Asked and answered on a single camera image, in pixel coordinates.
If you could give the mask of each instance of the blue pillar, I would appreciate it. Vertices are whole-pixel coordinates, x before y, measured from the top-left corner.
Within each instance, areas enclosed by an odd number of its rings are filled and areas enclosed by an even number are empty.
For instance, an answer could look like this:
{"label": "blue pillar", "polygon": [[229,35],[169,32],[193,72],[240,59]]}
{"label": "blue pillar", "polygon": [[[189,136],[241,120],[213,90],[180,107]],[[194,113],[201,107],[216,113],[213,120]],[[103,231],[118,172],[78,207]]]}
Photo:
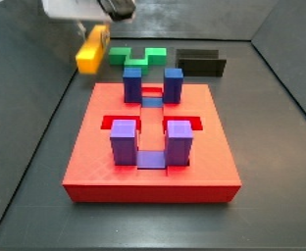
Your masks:
{"label": "blue pillar", "polygon": [[182,69],[176,69],[176,68],[165,69],[164,96],[162,96],[165,104],[178,104],[181,102],[182,84],[184,84]]}
{"label": "blue pillar", "polygon": [[125,68],[123,82],[125,82],[125,102],[142,103],[143,101],[142,69]]}

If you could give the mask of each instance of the rectangular hole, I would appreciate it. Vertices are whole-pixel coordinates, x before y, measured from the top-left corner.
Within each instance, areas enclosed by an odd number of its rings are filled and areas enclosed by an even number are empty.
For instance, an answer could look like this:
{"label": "rectangular hole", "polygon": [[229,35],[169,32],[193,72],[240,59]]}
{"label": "rectangular hole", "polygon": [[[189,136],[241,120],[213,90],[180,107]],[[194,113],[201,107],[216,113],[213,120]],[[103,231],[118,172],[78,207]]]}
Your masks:
{"label": "rectangular hole", "polygon": [[204,130],[201,117],[197,116],[165,116],[164,117],[164,131],[168,128],[168,121],[189,121],[193,130]]}
{"label": "rectangular hole", "polygon": [[143,97],[151,97],[151,98],[162,97],[162,87],[143,87],[142,92],[143,92]]}
{"label": "rectangular hole", "polygon": [[142,129],[142,121],[141,116],[119,116],[119,115],[106,115],[103,117],[101,129],[111,129],[114,120],[135,120],[137,121],[137,129]]}

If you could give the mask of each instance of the yellow block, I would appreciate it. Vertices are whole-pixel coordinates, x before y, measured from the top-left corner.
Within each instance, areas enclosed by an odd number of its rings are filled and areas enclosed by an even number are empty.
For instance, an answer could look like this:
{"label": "yellow block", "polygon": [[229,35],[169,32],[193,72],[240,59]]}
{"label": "yellow block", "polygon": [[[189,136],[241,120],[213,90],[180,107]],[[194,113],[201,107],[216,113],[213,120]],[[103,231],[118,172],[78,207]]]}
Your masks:
{"label": "yellow block", "polygon": [[97,25],[78,55],[77,63],[82,74],[95,74],[110,41],[109,25]]}

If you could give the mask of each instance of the purple pillar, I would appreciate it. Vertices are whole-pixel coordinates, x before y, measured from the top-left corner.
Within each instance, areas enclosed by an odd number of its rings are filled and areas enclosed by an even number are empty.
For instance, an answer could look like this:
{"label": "purple pillar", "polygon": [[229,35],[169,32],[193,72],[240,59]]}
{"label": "purple pillar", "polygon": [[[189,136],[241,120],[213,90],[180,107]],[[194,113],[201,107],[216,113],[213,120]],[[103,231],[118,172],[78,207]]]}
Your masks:
{"label": "purple pillar", "polygon": [[138,165],[137,121],[115,120],[113,123],[111,147],[117,166]]}
{"label": "purple pillar", "polygon": [[194,135],[189,121],[168,122],[165,149],[168,166],[189,165],[193,138]]}

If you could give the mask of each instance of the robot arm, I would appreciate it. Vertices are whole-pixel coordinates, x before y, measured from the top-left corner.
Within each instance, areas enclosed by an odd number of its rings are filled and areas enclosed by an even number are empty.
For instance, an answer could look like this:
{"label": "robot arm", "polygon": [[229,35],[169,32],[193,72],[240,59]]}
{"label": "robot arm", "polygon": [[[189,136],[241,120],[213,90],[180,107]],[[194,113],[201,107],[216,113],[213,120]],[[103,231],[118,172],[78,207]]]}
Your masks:
{"label": "robot arm", "polygon": [[52,19],[103,23],[131,21],[134,0],[43,0],[44,12]]}

